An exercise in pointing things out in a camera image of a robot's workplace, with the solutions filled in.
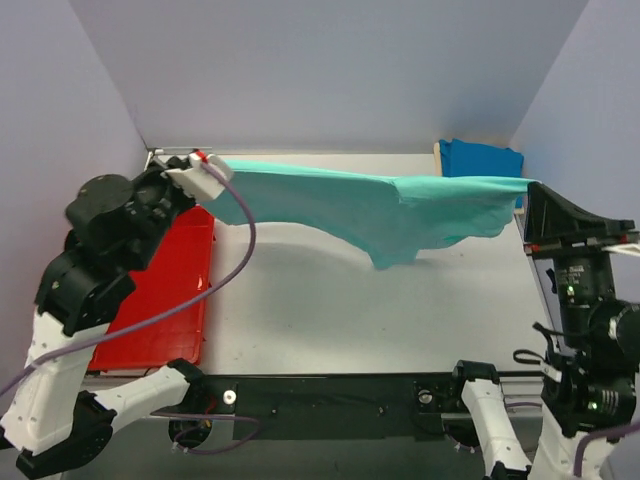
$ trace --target cloth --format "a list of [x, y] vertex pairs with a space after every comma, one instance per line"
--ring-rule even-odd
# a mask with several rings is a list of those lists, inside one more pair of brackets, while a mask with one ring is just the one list
[[[499, 148], [480, 143], [466, 143], [454, 138], [440, 140], [440, 158], [443, 177], [520, 177], [524, 157], [510, 148]], [[516, 208], [522, 206], [522, 198]]]
[[[419, 250], [466, 237], [494, 237], [513, 217], [530, 180], [500, 177], [382, 177], [229, 161], [233, 186], [256, 222], [318, 228], [367, 252], [378, 269], [410, 263]], [[202, 205], [229, 225], [247, 219], [228, 191]]]

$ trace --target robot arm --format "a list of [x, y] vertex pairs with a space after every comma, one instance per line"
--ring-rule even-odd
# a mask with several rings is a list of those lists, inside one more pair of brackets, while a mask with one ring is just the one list
[[[625, 250], [619, 245], [637, 243], [639, 235], [633, 221], [593, 215], [542, 184], [530, 184], [528, 195], [525, 251], [554, 262], [563, 329], [534, 325], [547, 341], [538, 360], [518, 357], [532, 352], [514, 352], [514, 360], [535, 363], [544, 375], [542, 434], [533, 465], [524, 464], [492, 366], [461, 362], [454, 372], [462, 381], [458, 395], [481, 441], [487, 478], [601, 480], [600, 468], [619, 438], [594, 440], [584, 458], [579, 444], [591, 432], [627, 425], [636, 407], [640, 305], [616, 298], [609, 255]], [[553, 338], [558, 336], [574, 352], [560, 354]], [[581, 477], [574, 476], [576, 465]]]
[[[223, 187], [199, 168], [217, 157], [152, 163], [134, 180], [104, 175], [87, 182], [66, 209], [72, 230], [64, 252], [44, 272], [36, 295], [27, 365], [104, 335], [135, 285], [132, 270], [148, 267], [175, 218]], [[111, 436], [151, 412], [181, 403], [197, 389], [199, 370], [176, 360], [153, 375], [98, 393], [78, 392], [95, 347], [44, 363], [18, 387], [0, 433], [20, 450], [18, 468], [31, 479], [78, 468]]]
[[487, 363], [460, 361], [453, 371], [456, 394], [476, 429], [487, 479], [524, 480], [531, 470], [507, 415], [498, 372]]

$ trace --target teal cloth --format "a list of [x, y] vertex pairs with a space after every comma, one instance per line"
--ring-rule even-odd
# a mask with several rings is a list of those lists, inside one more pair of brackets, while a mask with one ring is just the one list
[[[495, 237], [530, 180], [383, 177], [272, 163], [228, 161], [232, 184], [256, 222], [318, 228], [364, 250], [378, 269], [466, 237]], [[229, 225], [247, 220], [229, 192], [202, 205]]]

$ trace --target red tray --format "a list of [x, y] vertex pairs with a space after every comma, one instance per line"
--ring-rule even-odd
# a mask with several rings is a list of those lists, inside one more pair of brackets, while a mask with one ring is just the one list
[[[144, 272], [133, 272], [136, 290], [120, 307], [109, 332], [162, 313], [206, 290], [213, 251], [213, 217], [201, 207], [182, 214]], [[204, 312], [200, 302], [160, 323], [98, 345], [89, 370], [161, 367], [175, 358], [200, 362]]]

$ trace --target white table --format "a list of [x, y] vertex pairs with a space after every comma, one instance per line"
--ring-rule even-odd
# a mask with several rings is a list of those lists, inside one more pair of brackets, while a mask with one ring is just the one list
[[[435, 174], [432, 155], [248, 158]], [[216, 222], [216, 236], [220, 278], [244, 255], [248, 228]], [[201, 367], [217, 374], [448, 372], [469, 359], [522, 370], [513, 350], [545, 347], [531, 328], [536, 321], [547, 321], [546, 309], [515, 222], [496, 238], [423, 251], [415, 265], [385, 271], [319, 230], [260, 224], [249, 265], [211, 300]]]

